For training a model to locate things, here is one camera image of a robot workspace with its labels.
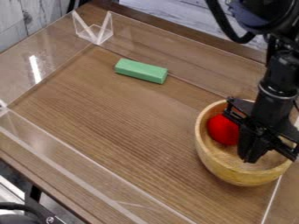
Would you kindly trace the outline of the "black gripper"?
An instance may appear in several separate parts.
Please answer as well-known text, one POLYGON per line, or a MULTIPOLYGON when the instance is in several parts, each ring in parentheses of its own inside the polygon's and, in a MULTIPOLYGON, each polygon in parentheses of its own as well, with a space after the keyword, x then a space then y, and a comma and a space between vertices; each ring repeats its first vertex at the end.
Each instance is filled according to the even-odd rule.
POLYGON ((258 86, 255 101, 227 98, 223 115, 238 125, 238 156, 254 164, 269 151, 277 151, 293 162, 299 156, 299 129, 290 114, 299 97, 299 88, 275 89, 258 86))

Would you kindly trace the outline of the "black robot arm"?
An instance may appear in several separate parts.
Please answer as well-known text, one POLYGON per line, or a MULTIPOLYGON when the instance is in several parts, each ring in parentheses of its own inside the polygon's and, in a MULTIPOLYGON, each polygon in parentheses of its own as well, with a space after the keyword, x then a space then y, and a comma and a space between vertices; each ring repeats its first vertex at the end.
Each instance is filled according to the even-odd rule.
POLYGON ((231 0, 229 9, 241 26, 269 37, 266 74, 254 101, 227 99, 223 115, 239 127, 238 156, 255 163, 269 151, 289 160, 299 157, 299 0, 231 0))

